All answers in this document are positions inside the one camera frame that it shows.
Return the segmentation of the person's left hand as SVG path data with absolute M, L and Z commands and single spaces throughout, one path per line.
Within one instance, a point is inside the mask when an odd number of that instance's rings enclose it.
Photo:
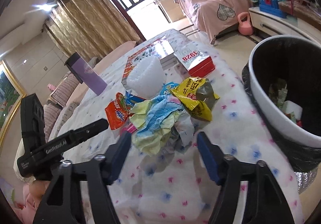
M 50 181 L 35 180 L 23 187 L 24 204 L 22 208 L 14 206 L 12 209 L 22 223 L 33 223 L 35 213 L 40 205 Z

